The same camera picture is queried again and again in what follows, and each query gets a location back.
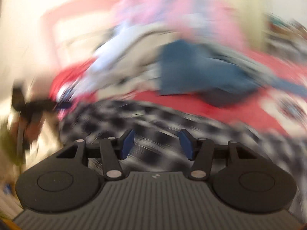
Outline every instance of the gray ribbed panel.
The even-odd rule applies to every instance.
[[[228,208],[212,195],[205,183],[188,180],[181,172],[131,172],[122,181],[108,182],[94,201],[80,209],[54,215],[26,210],[14,222],[23,230],[300,228],[300,223],[285,210],[251,215]]]

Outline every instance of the pink headboard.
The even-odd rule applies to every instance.
[[[110,11],[120,0],[72,0],[59,7],[47,11],[41,17],[41,36],[44,47],[44,61],[57,70],[62,69],[62,63],[54,35],[54,26],[61,20],[94,11]]]

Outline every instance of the black circular cover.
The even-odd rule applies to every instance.
[[[297,187],[292,176],[273,163],[241,159],[215,175],[213,189],[233,208],[269,213],[288,209]]]
[[[75,158],[48,157],[23,173],[16,193],[24,208],[55,213],[75,209],[100,188],[98,175]]]

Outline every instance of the black and white checkered fabric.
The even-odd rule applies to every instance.
[[[79,104],[60,123],[60,139],[68,143],[82,138],[93,143],[110,136],[120,137],[130,128],[136,131],[135,144],[128,158],[120,161],[124,172],[187,170],[192,162],[185,157],[177,137],[183,128],[195,138],[210,138],[216,144],[235,140],[293,175],[298,192],[290,211],[307,222],[307,140],[262,135],[246,125],[231,127],[153,103],[125,100]],[[100,162],[92,159],[89,167],[102,172]],[[214,164],[212,173],[220,168]]]

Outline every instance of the person's hand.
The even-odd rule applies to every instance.
[[[18,122],[15,122],[12,124],[11,130],[10,130],[12,136],[15,139],[17,139],[18,127],[20,123],[25,129],[25,138],[29,141],[30,144],[33,141],[38,139],[41,128],[43,126],[42,118],[36,120],[35,122],[31,122],[30,124],[28,124],[24,118],[20,117]]]

